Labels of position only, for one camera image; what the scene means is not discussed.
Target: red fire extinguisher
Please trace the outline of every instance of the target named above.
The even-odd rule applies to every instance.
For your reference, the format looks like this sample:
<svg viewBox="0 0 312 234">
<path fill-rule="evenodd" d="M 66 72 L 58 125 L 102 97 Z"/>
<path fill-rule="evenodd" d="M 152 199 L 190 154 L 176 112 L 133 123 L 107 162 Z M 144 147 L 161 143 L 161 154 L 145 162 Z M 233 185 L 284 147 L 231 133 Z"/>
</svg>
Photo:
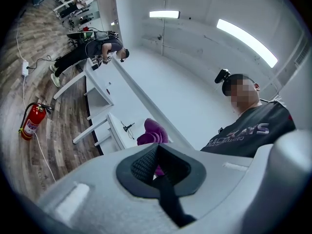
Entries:
<svg viewBox="0 0 312 234">
<path fill-rule="evenodd" d="M 25 120 L 27 110 L 32 106 L 29 114 Z M 51 113 L 50 110 L 53 110 L 52 107 L 39 104 L 39 103 L 30 103 L 24 113 L 23 121 L 21 122 L 19 133 L 25 140 L 30 140 L 32 136 L 37 131 L 40 122 L 44 119 L 47 113 Z"/>
</svg>

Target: wooden floor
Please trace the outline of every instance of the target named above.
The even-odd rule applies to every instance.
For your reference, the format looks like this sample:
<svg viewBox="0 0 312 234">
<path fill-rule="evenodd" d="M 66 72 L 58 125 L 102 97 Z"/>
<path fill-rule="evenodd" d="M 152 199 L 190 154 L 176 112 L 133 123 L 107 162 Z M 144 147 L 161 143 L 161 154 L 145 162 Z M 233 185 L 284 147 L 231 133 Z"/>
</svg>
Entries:
<svg viewBox="0 0 312 234">
<path fill-rule="evenodd" d="M 67 30 L 55 17 L 54 0 L 46 0 L 34 8 L 31 3 L 19 21 L 19 48 L 30 67 L 38 58 L 50 55 L 55 59 L 70 50 Z M 54 180 L 43 159 L 36 137 L 26 141 L 18 134 L 24 114 L 22 59 L 16 44 L 17 24 L 12 25 L 6 44 L 1 50 L 0 64 L 0 159 L 4 172 L 14 190 L 28 196 L 38 197 Z M 55 108 L 38 130 L 42 151 L 56 180 L 68 174 L 87 160 L 99 155 L 91 135 L 74 145 L 72 140 L 86 128 L 87 110 L 85 81 L 83 79 L 67 90 L 58 100 L 53 99 L 57 88 L 50 80 L 51 62 L 39 61 L 36 70 L 30 70 L 25 80 L 25 103 L 42 102 Z M 61 75 L 65 84 L 78 74 L 76 68 Z"/>
</svg>

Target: sneaker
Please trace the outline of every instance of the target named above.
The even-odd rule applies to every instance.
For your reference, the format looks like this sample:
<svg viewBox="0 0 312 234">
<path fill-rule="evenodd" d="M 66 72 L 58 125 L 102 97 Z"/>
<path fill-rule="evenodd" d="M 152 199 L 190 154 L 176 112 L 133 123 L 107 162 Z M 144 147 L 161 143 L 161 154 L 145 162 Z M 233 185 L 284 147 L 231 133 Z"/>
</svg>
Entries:
<svg viewBox="0 0 312 234">
<path fill-rule="evenodd" d="M 50 70 L 55 73 L 58 68 L 54 64 L 50 65 Z"/>
<path fill-rule="evenodd" d="M 58 88 L 60 87 L 59 77 L 56 77 L 55 74 L 51 74 L 51 80 L 53 81 L 54 85 Z"/>
<path fill-rule="evenodd" d="M 59 12 L 56 11 L 55 14 L 56 14 L 58 19 L 61 19 Z"/>
</svg>

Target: ceiling light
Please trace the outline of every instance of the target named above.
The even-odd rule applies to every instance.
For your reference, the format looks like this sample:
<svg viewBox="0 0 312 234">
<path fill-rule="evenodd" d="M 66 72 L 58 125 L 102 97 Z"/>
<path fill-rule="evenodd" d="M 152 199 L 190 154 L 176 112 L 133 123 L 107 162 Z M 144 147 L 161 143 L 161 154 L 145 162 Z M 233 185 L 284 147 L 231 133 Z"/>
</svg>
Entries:
<svg viewBox="0 0 312 234">
<path fill-rule="evenodd" d="M 177 10 L 158 10 L 150 12 L 151 18 L 179 18 L 180 12 Z"/>
<path fill-rule="evenodd" d="M 248 34 L 246 31 L 238 28 L 234 24 L 231 24 L 225 20 L 219 19 L 218 24 L 216 26 L 218 29 L 222 29 L 225 32 L 231 34 L 232 36 L 238 38 L 243 43 L 251 47 L 253 50 L 257 52 L 267 63 L 273 68 L 277 63 L 277 58 L 264 46 L 261 42 L 259 42 L 252 35 Z"/>
</svg>

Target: white cable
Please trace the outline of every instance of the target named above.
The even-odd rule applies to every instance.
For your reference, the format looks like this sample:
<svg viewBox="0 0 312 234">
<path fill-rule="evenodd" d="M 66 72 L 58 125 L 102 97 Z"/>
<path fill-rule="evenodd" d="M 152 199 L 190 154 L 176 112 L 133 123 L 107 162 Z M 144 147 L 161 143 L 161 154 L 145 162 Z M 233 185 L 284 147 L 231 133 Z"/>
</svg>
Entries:
<svg viewBox="0 0 312 234">
<path fill-rule="evenodd" d="M 278 95 L 278 92 L 279 92 L 279 89 L 278 89 L 278 87 L 277 87 L 277 85 L 273 82 L 272 83 L 274 86 L 275 86 L 275 88 L 276 88 L 276 94 L 273 96 L 273 98 L 272 99 L 274 99 L 277 95 Z"/>
<path fill-rule="evenodd" d="M 16 42 L 17 42 L 17 44 L 18 44 L 18 49 L 19 49 L 19 42 L 18 42 L 18 35 L 17 35 L 17 34 L 16 34 Z M 24 61 L 26 61 L 26 60 L 21 56 L 21 54 L 20 54 L 20 49 L 19 49 L 19 55 L 20 55 L 20 57 L 21 57 Z M 26 79 L 26 76 L 24 76 L 24 81 L 23 81 L 23 103 L 24 103 L 24 107 L 25 107 L 25 109 L 26 109 L 26 104 L 25 104 L 25 79 Z M 36 133 L 35 133 L 35 135 L 36 135 L 36 137 L 37 137 L 38 145 L 39 145 L 40 151 L 41 151 L 41 153 L 42 153 L 42 156 L 43 156 L 43 158 L 44 158 L 44 161 L 45 161 L 45 163 L 47 164 L 47 166 L 48 166 L 48 168 L 49 168 L 49 170 L 50 170 L 50 172 L 51 172 L 51 175 L 52 175 L 52 177 L 53 177 L 53 179 L 54 179 L 54 182 L 56 182 L 56 180 L 55 180 L 55 178 L 54 178 L 54 175 L 53 175 L 53 172 L 52 172 L 52 170 L 51 170 L 51 168 L 50 168 L 50 166 L 49 166 L 47 160 L 45 159 L 45 156 L 44 156 L 43 151 L 42 151 L 42 149 L 41 149 L 38 136 L 37 136 Z"/>
<path fill-rule="evenodd" d="M 40 146 L 40 143 L 39 143 L 38 136 L 37 136 L 36 133 L 35 133 L 35 135 L 36 135 L 36 137 L 37 137 L 38 145 L 39 145 L 40 151 L 41 151 L 41 153 L 42 153 L 42 156 L 43 156 L 43 158 L 44 158 L 44 161 L 45 161 L 45 163 L 47 164 L 47 166 L 48 166 L 48 168 L 49 168 L 49 170 L 50 170 L 50 172 L 51 172 L 51 174 L 52 174 L 52 177 L 53 177 L 53 179 L 54 179 L 54 182 L 56 182 L 56 180 L 55 180 L 55 178 L 54 178 L 54 176 L 53 176 L 53 172 L 52 172 L 51 168 L 49 167 L 47 160 L 46 160 L 45 157 L 44 157 L 43 151 L 42 151 L 41 146 Z"/>
<path fill-rule="evenodd" d="M 25 104 L 25 79 L 26 79 L 26 76 L 24 76 L 24 81 L 23 81 L 23 102 L 24 102 L 24 107 L 26 109 L 26 104 Z"/>
<path fill-rule="evenodd" d="M 24 61 L 26 61 L 26 60 L 21 56 L 21 53 L 20 53 L 18 35 L 19 35 L 19 21 L 18 21 L 18 31 L 16 32 L 16 43 L 18 44 L 18 50 L 19 50 L 19 55 L 20 55 L 20 57 L 21 57 Z"/>
</svg>

